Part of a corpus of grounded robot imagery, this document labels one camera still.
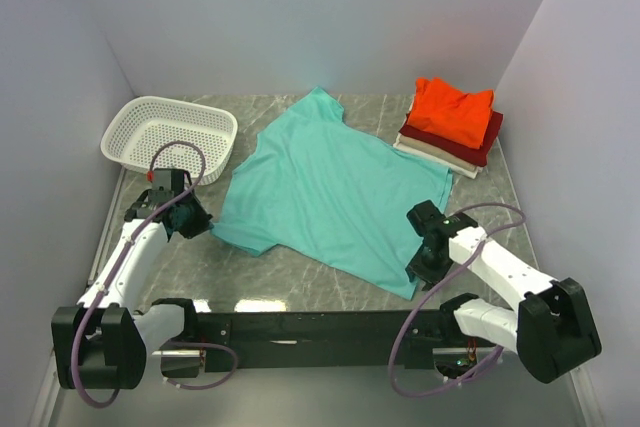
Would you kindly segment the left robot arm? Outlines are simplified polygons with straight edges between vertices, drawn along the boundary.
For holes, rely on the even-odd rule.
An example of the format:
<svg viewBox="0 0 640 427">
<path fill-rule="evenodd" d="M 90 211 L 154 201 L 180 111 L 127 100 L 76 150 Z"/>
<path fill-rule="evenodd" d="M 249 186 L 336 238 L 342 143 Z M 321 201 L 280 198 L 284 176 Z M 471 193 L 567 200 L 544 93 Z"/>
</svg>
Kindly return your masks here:
<svg viewBox="0 0 640 427">
<path fill-rule="evenodd" d="M 133 389 L 151 353 L 168 342 L 186 349 L 199 339 L 190 299 L 160 299 L 146 313 L 134 313 L 171 237 L 191 239 L 211 224 L 187 171 L 156 168 L 148 177 L 151 186 L 127 210 L 116 249 L 99 277 L 74 306 L 53 315 L 54 354 L 64 389 Z"/>
</svg>

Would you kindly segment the teal t-shirt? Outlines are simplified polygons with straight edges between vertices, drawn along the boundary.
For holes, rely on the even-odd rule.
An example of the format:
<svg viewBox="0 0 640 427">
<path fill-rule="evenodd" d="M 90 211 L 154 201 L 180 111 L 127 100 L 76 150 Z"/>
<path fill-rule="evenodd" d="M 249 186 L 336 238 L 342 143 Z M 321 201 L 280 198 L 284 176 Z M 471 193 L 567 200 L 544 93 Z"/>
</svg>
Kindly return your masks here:
<svg viewBox="0 0 640 427">
<path fill-rule="evenodd" d="M 288 247 L 409 300 L 421 240 L 406 215 L 427 200 L 445 210 L 452 184 L 449 168 L 347 126 L 317 87 L 258 134 L 212 233 L 253 256 Z"/>
</svg>

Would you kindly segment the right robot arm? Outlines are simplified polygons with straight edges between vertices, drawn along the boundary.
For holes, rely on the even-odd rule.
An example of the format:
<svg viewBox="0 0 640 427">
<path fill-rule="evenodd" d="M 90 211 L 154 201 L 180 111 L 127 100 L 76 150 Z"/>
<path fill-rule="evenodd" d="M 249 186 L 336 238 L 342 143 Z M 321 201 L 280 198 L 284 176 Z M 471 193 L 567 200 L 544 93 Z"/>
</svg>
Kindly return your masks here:
<svg viewBox="0 0 640 427">
<path fill-rule="evenodd" d="M 464 212 L 445 216 L 431 201 L 407 218 L 422 243 L 409 262 L 410 279 L 430 290 L 443 284 L 453 265 L 465 267 L 504 301 L 498 307 L 470 293 L 435 311 L 424 335 L 438 347 L 476 338 L 514 352 L 524 368 L 548 384 L 602 352 L 583 287 L 557 280 L 520 260 Z"/>
</svg>

